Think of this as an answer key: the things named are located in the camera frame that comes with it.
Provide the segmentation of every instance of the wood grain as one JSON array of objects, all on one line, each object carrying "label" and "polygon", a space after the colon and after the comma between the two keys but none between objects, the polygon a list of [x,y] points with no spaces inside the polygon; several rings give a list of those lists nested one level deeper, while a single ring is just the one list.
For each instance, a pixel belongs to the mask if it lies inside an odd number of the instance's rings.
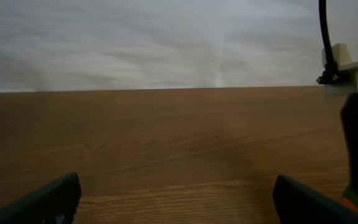
[{"label": "wood grain", "polygon": [[340,198],[344,99],[320,87],[0,93],[0,206],[77,171],[76,223],[278,223],[278,174]]}]

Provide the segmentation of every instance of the white sheet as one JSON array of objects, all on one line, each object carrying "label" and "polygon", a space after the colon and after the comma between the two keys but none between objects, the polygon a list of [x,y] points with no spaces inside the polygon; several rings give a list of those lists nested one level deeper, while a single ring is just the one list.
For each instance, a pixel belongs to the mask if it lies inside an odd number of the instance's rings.
[{"label": "white sheet", "polygon": [[[328,0],[358,59],[358,0]],[[0,91],[315,85],[318,1],[0,0]]]}]

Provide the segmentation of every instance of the black cable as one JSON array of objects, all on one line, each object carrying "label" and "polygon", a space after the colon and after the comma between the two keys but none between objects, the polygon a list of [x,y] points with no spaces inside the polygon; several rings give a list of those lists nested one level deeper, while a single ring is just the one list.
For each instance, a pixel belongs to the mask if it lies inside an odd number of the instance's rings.
[{"label": "black cable", "polygon": [[329,40],[327,23],[327,5],[326,0],[319,0],[320,28],[323,37],[324,51],[326,52],[327,65],[334,64],[334,54]]}]

